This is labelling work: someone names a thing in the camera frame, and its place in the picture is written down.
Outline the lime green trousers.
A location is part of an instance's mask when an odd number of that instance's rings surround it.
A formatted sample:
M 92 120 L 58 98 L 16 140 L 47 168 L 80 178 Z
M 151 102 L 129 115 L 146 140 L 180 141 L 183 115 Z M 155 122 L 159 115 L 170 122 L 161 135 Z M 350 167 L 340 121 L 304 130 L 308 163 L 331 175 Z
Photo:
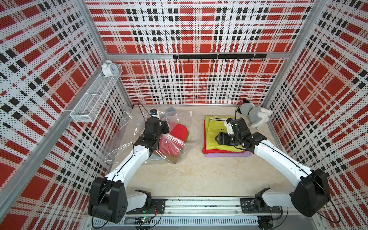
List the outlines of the lime green trousers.
M 227 134 L 227 129 L 224 125 L 224 121 L 228 119 L 228 117 L 225 116 L 206 116 L 205 120 L 207 121 L 207 142 L 208 142 L 208 148 L 215 148 L 217 145 L 218 148 L 220 147 L 229 147 L 226 145 L 219 145 L 215 137 L 219 134 L 224 132 Z

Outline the purple trousers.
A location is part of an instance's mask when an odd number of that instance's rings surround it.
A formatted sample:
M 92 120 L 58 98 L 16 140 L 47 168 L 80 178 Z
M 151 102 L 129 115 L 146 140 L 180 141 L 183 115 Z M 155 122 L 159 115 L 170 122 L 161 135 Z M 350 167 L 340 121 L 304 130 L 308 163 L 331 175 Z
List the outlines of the purple trousers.
M 249 151 L 244 152 L 229 152 L 229 153 L 220 153 L 220 152 L 214 152 L 214 153 L 208 153 L 205 154 L 206 158 L 220 158 L 220 157 L 249 157 L 252 153 Z

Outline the red trousers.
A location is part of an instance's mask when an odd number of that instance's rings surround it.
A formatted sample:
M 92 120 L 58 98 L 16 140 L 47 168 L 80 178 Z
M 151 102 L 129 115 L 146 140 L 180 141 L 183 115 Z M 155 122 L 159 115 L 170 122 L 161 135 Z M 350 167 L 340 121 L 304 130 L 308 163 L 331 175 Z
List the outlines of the red trousers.
M 244 152 L 245 150 L 236 150 L 234 147 L 230 146 L 230 147 L 220 147 L 218 148 L 218 146 L 216 145 L 215 148 L 208 148 L 208 142 L 207 142 L 207 121 L 204 119 L 204 146 L 202 149 L 202 153 L 203 154 L 208 154 L 208 153 L 214 153 L 214 152 L 220 152 L 220 153 L 229 153 L 229 152 Z
M 162 135 L 157 153 L 161 156 L 182 154 L 189 131 L 186 126 L 175 122 L 168 122 L 168 125 L 170 132 Z

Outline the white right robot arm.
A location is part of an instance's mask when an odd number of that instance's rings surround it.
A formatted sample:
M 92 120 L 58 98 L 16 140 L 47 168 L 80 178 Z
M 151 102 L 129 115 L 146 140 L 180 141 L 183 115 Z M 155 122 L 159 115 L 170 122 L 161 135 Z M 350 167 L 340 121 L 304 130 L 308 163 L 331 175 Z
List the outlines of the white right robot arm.
M 265 207 L 295 208 L 304 216 L 312 217 L 331 200 L 327 174 L 304 166 L 273 145 L 264 135 L 251 133 L 245 120 L 228 118 L 226 132 L 220 132 L 215 140 L 219 145 L 233 146 L 249 151 L 270 163 L 294 186 L 292 191 L 272 191 L 264 188 L 255 195 L 259 210 Z

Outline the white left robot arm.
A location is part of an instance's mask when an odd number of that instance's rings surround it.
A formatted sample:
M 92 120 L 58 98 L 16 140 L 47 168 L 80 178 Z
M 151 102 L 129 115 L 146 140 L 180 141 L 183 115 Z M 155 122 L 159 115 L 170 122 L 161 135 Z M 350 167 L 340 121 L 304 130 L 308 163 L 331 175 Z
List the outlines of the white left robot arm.
M 161 136 L 168 133 L 167 121 L 157 117 L 146 120 L 143 134 L 133 144 L 130 154 L 106 177 L 98 177 L 92 182 L 88 215 L 119 223 L 127 212 L 151 209 L 150 192 L 135 190 L 128 195 L 126 187 L 139 167 L 157 150 Z

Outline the clear plastic vacuum bag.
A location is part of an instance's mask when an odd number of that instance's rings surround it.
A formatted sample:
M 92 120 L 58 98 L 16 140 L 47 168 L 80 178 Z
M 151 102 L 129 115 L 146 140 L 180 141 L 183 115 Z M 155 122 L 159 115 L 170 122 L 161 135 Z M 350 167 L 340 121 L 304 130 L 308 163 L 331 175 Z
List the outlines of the clear plastic vacuum bag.
M 173 107 L 155 109 L 158 116 L 168 123 L 169 133 L 162 135 L 158 149 L 144 163 L 177 164 L 204 137 L 201 123 L 194 118 L 192 111 L 176 110 Z M 133 150 L 132 144 L 143 134 L 144 122 L 148 117 L 146 111 L 140 113 L 129 107 L 124 109 L 122 125 L 107 144 L 106 155 L 103 157 L 105 163 L 117 166 L 128 156 Z

